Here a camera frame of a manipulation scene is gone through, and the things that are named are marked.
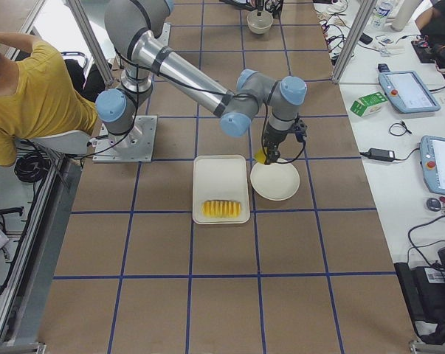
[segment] white plate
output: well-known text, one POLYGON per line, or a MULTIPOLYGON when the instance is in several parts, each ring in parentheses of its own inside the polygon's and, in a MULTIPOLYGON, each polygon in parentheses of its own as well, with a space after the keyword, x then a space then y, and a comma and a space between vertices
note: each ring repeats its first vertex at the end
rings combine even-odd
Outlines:
POLYGON ((256 163, 250 173, 250 181, 253 189, 270 201, 284 201, 292 197, 300 183, 299 173, 292 164, 256 163))
POLYGON ((196 223, 245 223, 250 219, 243 156, 198 156, 193 169, 193 220, 196 223), (237 218, 208 218, 202 213, 202 204, 211 200, 239 201, 241 213, 237 218))

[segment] blue joint cap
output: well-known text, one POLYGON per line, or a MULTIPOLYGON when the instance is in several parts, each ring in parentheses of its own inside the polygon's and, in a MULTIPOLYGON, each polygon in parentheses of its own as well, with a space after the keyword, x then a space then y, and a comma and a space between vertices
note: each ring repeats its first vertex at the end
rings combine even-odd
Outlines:
POLYGON ((245 134, 252 121, 243 113, 229 112, 221 117, 219 124, 225 134, 239 137, 245 134))
POLYGON ((292 105, 301 105, 307 92, 304 80, 295 76, 286 76, 280 82, 280 92, 284 99, 292 105))
POLYGON ((118 120, 123 115, 126 106, 125 95, 116 88, 101 92, 96 99, 97 114, 106 123, 118 120))
POLYGON ((241 90, 244 86, 245 82, 257 71, 251 69, 245 69, 240 73, 240 76, 237 79, 237 91, 241 90))
POLYGON ((168 9, 170 9, 170 13, 173 12, 173 8, 175 7, 175 3, 173 2, 173 0, 165 0, 166 1, 166 5, 168 5, 168 9))

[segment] person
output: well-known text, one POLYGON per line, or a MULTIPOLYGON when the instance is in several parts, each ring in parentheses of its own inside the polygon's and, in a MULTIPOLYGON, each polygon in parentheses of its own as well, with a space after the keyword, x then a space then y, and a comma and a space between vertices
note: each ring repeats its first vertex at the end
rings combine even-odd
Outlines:
POLYGON ((425 10, 415 20, 422 35, 427 36, 427 42, 445 46, 445 0, 440 0, 425 10))
POLYGON ((14 32, 0 32, 0 44, 30 53, 17 62, 0 53, 0 166, 14 165, 15 138, 33 139, 70 130, 92 133, 97 121, 92 100, 105 88, 99 73, 100 81, 90 83, 88 91, 93 92, 87 100, 83 92, 74 89, 61 53, 51 44, 14 32))

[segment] green milk carton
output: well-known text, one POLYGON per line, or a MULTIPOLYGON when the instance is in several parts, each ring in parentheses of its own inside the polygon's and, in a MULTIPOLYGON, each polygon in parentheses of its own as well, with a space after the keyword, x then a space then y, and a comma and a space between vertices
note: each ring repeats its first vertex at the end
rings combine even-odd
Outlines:
POLYGON ((353 102, 350 110, 357 116, 367 116, 382 109, 383 103, 387 102, 387 98, 381 92, 375 92, 367 96, 360 97, 353 102))

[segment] computer mouse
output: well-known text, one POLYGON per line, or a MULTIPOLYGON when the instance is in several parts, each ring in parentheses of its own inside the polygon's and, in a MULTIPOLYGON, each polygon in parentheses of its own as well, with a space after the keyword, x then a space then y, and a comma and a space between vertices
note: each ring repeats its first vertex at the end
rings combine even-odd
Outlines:
POLYGON ((442 209, 442 203, 437 198, 427 199, 426 206, 428 210, 433 212, 440 212, 442 209))

